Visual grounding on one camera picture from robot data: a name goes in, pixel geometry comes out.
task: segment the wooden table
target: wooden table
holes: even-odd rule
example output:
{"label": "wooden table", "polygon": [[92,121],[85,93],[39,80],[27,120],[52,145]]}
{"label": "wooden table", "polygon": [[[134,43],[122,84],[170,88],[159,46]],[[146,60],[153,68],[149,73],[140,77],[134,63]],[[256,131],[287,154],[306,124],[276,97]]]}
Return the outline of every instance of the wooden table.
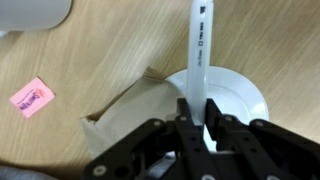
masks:
{"label": "wooden table", "polygon": [[[60,26],[0,40],[1,164],[77,179],[81,117],[98,118],[144,73],[187,66],[190,1],[74,0]],[[271,121],[320,142],[320,1],[215,0],[211,65],[263,93]],[[56,93],[26,120],[9,98],[35,76]]]}

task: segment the screw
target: screw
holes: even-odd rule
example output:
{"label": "screw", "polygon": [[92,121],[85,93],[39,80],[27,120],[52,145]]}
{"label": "screw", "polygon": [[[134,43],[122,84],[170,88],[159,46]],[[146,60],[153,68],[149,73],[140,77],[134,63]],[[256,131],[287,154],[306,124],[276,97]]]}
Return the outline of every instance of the screw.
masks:
{"label": "screw", "polygon": [[202,176],[201,180],[216,180],[216,179],[213,176],[206,174]]}
{"label": "screw", "polygon": [[181,121],[186,121],[187,118],[186,118],[185,116],[181,116],[181,117],[180,117],[180,120],[181,120]]}
{"label": "screw", "polygon": [[257,125],[257,126],[263,126],[263,123],[262,123],[261,121],[257,121],[257,122],[256,122],[256,125]]}
{"label": "screw", "polygon": [[93,169],[93,175],[96,177],[103,176],[107,172],[107,167],[99,165]]}
{"label": "screw", "polygon": [[160,122],[160,121],[155,121],[155,122],[153,123],[153,125],[155,125],[155,126],[160,126],[160,125],[161,125],[161,122]]}
{"label": "screw", "polygon": [[224,119],[227,120],[227,121],[232,121],[232,117],[231,116],[226,116],[226,117],[224,117]]}
{"label": "screw", "polygon": [[280,180],[277,176],[274,176],[274,175],[269,175],[267,177],[267,180]]}

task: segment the white marker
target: white marker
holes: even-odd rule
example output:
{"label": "white marker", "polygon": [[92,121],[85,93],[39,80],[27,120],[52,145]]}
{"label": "white marker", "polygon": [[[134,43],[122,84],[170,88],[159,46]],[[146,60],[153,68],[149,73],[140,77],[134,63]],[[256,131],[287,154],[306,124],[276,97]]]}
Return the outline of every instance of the white marker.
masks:
{"label": "white marker", "polygon": [[187,102],[195,125],[203,125],[210,65],[213,0],[193,0],[189,28]]}

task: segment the white bowl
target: white bowl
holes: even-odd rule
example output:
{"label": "white bowl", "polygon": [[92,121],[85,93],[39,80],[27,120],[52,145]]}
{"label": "white bowl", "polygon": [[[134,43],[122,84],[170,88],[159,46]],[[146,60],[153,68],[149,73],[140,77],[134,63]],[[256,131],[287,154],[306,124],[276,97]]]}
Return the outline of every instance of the white bowl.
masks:
{"label": "white bowl", "polygon": [[[166,79],[186,95],[187,70]],[[267,104],[259,89],[247,78],[232,70],[210,66],[207,72],[207,97],[215,101],[223,114],[231,114],[248,125],[253,119],[269,120]],[[215,151],[205,128],[204,139],[210,151]]]}

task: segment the crumpled paper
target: crumpled paper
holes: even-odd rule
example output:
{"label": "crumpled paper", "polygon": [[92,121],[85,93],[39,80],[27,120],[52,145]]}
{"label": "crumpled paper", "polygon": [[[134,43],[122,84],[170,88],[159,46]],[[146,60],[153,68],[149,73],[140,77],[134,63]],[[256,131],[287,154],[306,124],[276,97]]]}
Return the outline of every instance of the crumpled paper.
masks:
{"label": "crumpled paper", "polygon": [[176,113],[183,95],[166,81],[141,78],[98,121],[81,123],[91,158],[94,159],[151,118],[165,120]]}

